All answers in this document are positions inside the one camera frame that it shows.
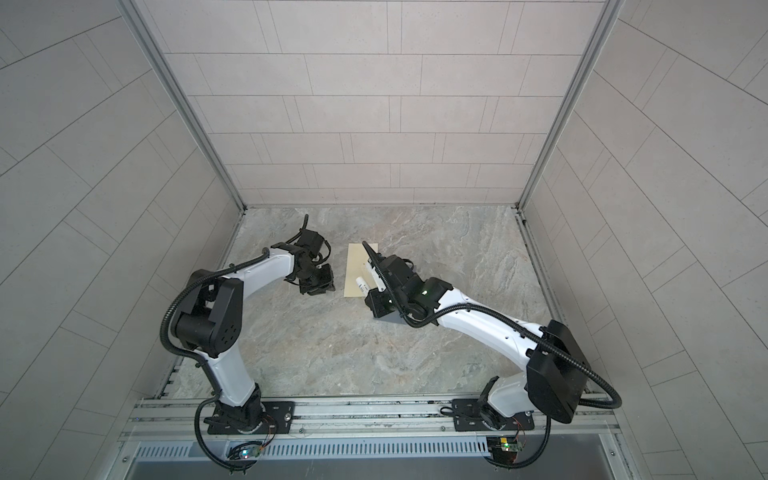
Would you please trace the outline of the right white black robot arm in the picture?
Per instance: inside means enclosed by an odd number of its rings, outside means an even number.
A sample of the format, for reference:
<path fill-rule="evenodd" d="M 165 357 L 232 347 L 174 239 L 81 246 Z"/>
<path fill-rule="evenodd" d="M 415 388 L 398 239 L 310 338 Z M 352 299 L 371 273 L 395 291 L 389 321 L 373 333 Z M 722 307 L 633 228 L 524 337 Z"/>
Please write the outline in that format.
<path fill-rule="evenodd" d="M 436 277 L 422 279 L 411 261 L 388 257 L 369 244 L 365 263 L 376 285 L 365 302 L 381 319 L 389 314 L 414 329 L 440 326 L 467 335 L 501 353 L 519 373 L 490 380 L 475 406 L 473 420 L 501 430 L 515 416 L 534 410 L 568 424 L 580 406 L 615 410 L 623 400 L 595 372 L 569 328 L 509 317 L 479 303 Z"/>

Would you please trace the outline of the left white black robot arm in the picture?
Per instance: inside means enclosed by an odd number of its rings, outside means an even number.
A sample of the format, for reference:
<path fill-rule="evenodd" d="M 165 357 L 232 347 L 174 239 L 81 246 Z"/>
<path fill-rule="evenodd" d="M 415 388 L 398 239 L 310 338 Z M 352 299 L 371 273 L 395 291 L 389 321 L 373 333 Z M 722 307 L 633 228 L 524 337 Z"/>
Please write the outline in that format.
<path fill-rule="evenodd" d="M 267 424 L 260 387 L 242 360 L 238 339 L 244 300 L 268 284 L 283 280 L 302 295 L 333 291 L 329 242 L 308 228 L 305 215 L 298 232 L 261 255 L 218 271 L 200 269 L 171 302 L 160 326 L 160 341 L 170 353 L 194 360 L 214 395 L 214 414 L 205 422 L 214 434 L 258 431 Z"/>

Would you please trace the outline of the grey envelope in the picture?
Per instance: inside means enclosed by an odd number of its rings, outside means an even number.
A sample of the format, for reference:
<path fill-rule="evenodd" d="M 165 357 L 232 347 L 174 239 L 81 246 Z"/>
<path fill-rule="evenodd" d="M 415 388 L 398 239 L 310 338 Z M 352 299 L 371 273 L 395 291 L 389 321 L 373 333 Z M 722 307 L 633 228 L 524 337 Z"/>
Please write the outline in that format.
<path fill-rule="evenodd" d="M 407 315 L 403 316 L 399 312 L 393 311 L 383 316 L 376 317 L 376 320 L 408 326 L 411 318 Z"/>

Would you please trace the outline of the white glue stick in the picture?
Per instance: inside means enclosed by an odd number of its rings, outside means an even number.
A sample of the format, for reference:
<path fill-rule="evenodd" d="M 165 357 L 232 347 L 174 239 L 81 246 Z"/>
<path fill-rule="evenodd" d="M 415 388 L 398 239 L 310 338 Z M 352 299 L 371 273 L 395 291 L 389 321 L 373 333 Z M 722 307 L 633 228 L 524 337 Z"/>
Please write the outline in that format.
<path fill-rule="evenodd" d="M 368 293 L 370 292 L 370 287 L 366 283 L 366 281 L 362 277 L 356 278 L 356 285 L 359 288 L 361 295 L 363 297 L 366 297 Z"/>

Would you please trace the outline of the yellow paper envelope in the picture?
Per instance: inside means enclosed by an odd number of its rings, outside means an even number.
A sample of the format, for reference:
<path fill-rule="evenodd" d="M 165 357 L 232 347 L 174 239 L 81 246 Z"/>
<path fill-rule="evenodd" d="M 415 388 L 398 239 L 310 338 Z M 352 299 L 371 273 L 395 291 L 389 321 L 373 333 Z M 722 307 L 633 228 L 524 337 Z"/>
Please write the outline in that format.
<path fill-rule="evenodd" d="M 360 288 L 358 279 L 362 279 L 368 289 L 377 289 L 369 265 L 370 256 L 361 243 L 350 243 L 347 249 L 347 261 L 344 276 L 344 297 L 365 298 L 367 292 Z"/>

